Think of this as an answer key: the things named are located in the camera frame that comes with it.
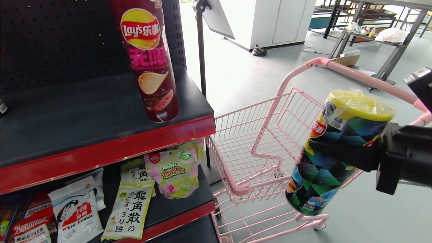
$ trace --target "yellow plastic lid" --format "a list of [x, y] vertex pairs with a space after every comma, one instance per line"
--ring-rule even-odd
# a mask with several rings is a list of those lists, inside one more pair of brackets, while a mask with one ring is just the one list
[[386, 102], [352, 91], [334, 90], [327, 98], [337, 109], [363, 119], [389, 122], [394, 116], [394, 108]]

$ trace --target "wire basket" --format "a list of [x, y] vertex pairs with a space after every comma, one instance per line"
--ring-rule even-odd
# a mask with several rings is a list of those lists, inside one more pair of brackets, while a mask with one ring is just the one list
[[310, 217], [298, 213], [284, 198], [271, 201], [232, 203], [225, 190], [215, 195], [218, 209], [211, 214], [222, 243], [260, 243], [297, 231], [324, 229], [328, 214]]
[[297, 88], [216, 118], [207, 144], [234, 203], [283, 195], [322, 105]]

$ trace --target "cart wheel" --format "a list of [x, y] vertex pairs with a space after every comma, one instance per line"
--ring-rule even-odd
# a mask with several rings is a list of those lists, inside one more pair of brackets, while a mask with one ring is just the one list
[[231, 237], [229, 236], [222, 236], [220, 239], [222, 243], [232, 243]]
[[321, 226], [320, 225], [315, 226], [314, 230], [315, 231], [321, 231], [321, 230], [325, 229], [326, 227], [327, 226], [325, 226], [325, 224], [321, 224]]

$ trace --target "pink shopping cart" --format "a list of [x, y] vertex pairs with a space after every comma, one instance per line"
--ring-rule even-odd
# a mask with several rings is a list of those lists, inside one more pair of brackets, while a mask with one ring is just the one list
[[[214, 195], [216, 211], [212, 213], [221, 243], [259, 243], [311, 227], [325, 228], [328, 214], [311, 217], [296, 213], [283, 197], [295, 159], [322, 108], [298, 88], [284, 92], [294, 76], [316, 65], [354, 77], [424, 111], [412, 125], [432, 121], [431, 113], [411, 93], [331, 59], [306, 62], [284, 78], [274, 98], [217, 117], [216, 133], [206, 137], [225, 187]], [[358, 170], [342, 188], [361, 173]], [[262, 204], [262, 199], [272, 199], [274, 206], [269, 208], [268, 201]], [[242, 211], [243, 203], [255, 203], [256, 211]], [[266, 229], [258, 230], [262, 224]]]

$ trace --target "black shoe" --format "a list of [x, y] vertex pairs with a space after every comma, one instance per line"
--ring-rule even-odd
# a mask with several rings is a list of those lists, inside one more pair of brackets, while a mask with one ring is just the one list
[[267, 55], [267, 50], [261, 48], [259, 45], [256, 45], [255, 48], [252, 50], [252, 55], [257, 57], [264, 57]]

